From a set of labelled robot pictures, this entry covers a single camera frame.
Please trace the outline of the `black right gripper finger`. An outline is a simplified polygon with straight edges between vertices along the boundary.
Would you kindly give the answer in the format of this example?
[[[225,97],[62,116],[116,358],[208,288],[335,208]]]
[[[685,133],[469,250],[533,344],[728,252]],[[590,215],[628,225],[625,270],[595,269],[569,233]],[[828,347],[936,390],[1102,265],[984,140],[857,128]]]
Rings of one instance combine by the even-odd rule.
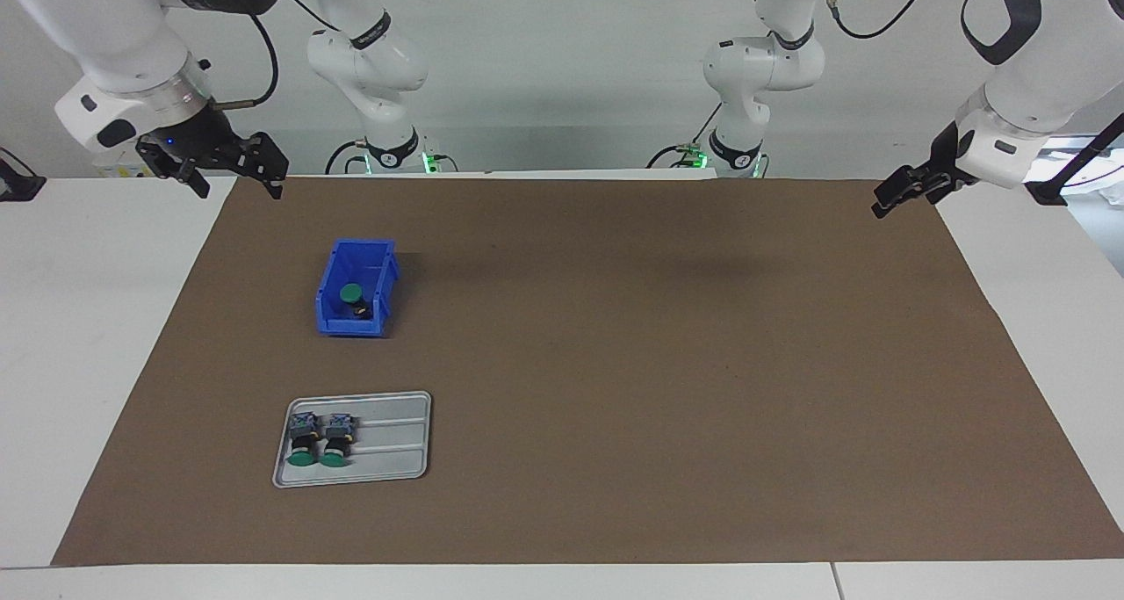
[[[208,199],[212,187],[201,175],[192,160],[173,158],[155,142],[136,142],[135,151],[154,176],[174,180],[178,184],[189,187],[200,199]]]
[[[228,169],[238,178],[256,180],[270,199],[280,200],[284,196],[289,160],[265,131],[235,136],[228,152]]]

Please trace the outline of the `blue plastic bin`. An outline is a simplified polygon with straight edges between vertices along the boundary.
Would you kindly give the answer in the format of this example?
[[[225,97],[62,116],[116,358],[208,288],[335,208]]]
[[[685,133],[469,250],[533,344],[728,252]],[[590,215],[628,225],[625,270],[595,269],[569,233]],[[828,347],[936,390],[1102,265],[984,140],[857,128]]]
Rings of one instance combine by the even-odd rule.
[[[396,242],[341,237],[335,240],[314,296],[318,331],[325,336],[382,337],[391,316],[391,297],[399,280]],[[357,319],[339,301],[339,289],[359,283],[370,302],[370,319]]]

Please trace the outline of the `silver metal tray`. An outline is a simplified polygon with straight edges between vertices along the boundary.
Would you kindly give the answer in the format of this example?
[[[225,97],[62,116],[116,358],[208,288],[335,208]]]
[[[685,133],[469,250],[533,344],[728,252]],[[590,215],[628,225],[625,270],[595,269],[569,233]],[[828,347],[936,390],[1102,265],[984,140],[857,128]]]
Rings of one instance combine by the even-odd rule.
[[[357,418],[355,443],[350,448],[348,466],[321,466],[325,439],[317,449],[312,466],[285,464],[289,440],[285,425],[277,448],[272,483],[277,488],[310,488],[396,481],[422,478],[429,460],[432,396],[425,391],[380,394],[299,397],[285,408],[288,415],[310,411],[320,417],[320,433],[327,416],[348,413]]]

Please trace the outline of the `brown table mat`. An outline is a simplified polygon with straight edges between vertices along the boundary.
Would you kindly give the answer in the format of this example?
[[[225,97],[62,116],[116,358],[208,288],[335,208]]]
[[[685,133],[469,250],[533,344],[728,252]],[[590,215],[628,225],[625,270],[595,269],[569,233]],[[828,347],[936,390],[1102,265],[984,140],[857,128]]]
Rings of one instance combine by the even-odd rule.
[[[136,563],[1120,560],[935,208],[860,181],[237,183],[54,555]],[[341,237],[382,337],[325,336]],[[425,391],[411,480],[277,488],[299,397]]]

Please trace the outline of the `black clamp mount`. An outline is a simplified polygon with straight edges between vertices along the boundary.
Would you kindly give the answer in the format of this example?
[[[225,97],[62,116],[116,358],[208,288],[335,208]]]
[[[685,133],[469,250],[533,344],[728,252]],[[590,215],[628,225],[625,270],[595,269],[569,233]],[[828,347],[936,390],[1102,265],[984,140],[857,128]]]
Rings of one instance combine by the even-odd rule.
[[[0,203],[31,201],[39,196],[47,178],[40,176],[31,165],[0,145]]]

